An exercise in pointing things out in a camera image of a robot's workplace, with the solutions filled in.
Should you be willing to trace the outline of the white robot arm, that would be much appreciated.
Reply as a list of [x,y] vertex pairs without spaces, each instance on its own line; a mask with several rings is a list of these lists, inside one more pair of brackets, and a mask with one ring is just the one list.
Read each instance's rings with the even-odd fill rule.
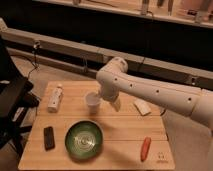
[[119,93],[124,92],[188,117],[213,131],[213,91],[131,76],[127,70],[127,62],[114,57],[97,72],[103,100],[115,103]]

